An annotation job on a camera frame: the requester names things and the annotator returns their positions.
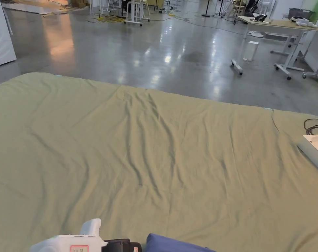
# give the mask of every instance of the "black cable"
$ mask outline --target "black cable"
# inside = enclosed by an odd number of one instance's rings
[[[313,129],[318,129],[318,124],[315,124],[309,128],[306,127],[306,122],[308,121],[311,121],[311,120],[317,120],[318,121],[318,118],[310,118],[310,119],[307,119],[306,121],[304,121],[304,129],[306,130],[306,135],[314,135],[312,130]]]
[[[188,24],[192,24],[192,25],[196,25],[196,26],[200,26],[200,27],[208,27],[208,28],[213,28],[213,29],[223,30],[223,31],[227,31],[227,32],[231,32],[231,33],[235,33],[235,34],[239,34],[239,35],[244,35],[243,33],[235,32],[235,31],[230,31],[230,30],[226,30],[226,29],[222,29],[222,28],[217,28],[217,27],[212,27],[212,26],[202,26],[202,25],[197,25],[197,24],[194,24],[194,23],[188,22],[188,21],[187,21],[187,20],[185,20],[185,19],[180,19],[180,18],[176,18],[176,19],[183,20],[184,22],[186,22],[186,23],[188,23]]]

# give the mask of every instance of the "mattress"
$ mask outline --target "mattress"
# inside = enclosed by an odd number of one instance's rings
[[[100,218],[217,252],[318,251],[308,114],[28,73],[0,85],[0,251]]]

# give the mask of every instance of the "tripod stand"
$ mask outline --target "tripod stand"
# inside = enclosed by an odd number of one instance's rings
[[[223,16],[221,15],[221,10],[222,10],[222,6],[223,6],[223,2],[224,0],[220,0],[221,1],[221,6],[220,6],[220,10],[218,12],[218,14],[216,14],[216,6],[215,5],[215,14],[214,15],[208,15],[208,7],[209,7],[209,2],[210,0],[208,0],[208,3],[207,3],[207,9],[206,9],[206,13],[205,14],[201,14],[201,16],[204,16],[204,17],[210,17],[210,16],[216,16],[216,17],[220,17],[220,18],[223,18]]]

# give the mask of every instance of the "fan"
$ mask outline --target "fan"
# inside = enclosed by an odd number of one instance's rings
[[[257,17],[259,15],[267,15],[268,17],[271,16],[271,12],[274,6],[276,0],[259,0],[257,1],[257,7],[259,13],[253,13],[254,17]],[[256,38],[263,38],[263,34],[257,31],[249,31],[249,34],[251,34],[252,37]]]
[[[275,0],[259,0],[257,3],[258,11],[260,15],[270,16]]]

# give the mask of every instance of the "concrete floor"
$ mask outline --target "concrete floor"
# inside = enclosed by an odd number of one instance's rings
[[[179,2],[181,12],[176,14],[201,18],[195,14],[203,13],[206,3]],[[285,57],[269,52],[281,50],[284,42],[248,37],[260,42],[255,60],[244,64],[243,76],[230,67],[243,38],[239,33],[246,27],[242,23],[233,26],[213,17],[189,20],[197,26],[171,18],[144,22],[140,27],[93,24],[86,21],[90,17],[88,10],[48,17],[20,11],[7,13],[18,59],[0,66],[0,83],[28,72],[47,72],[318,115],[318,81],[304,80],[297,71],[287,81],[273,67],[275,62],[284,62]],[[151,15],[156,20],[168,17]],[[297,64],[308,68],[305,63]]]

